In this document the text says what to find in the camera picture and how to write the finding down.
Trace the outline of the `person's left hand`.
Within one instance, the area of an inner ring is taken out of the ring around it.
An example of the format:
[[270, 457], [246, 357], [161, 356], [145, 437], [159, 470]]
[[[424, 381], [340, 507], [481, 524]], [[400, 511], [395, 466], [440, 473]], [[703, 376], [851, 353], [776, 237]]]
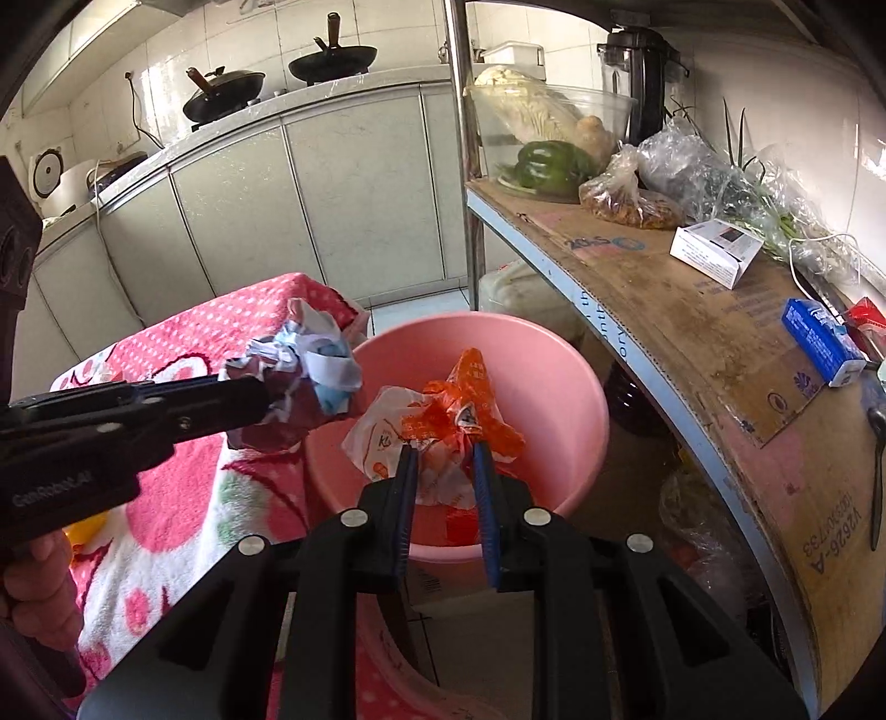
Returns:
[[65, 532], [33, 540], [2, 573], [2, 620], [50, 650], [72, 651], [83, 629]]

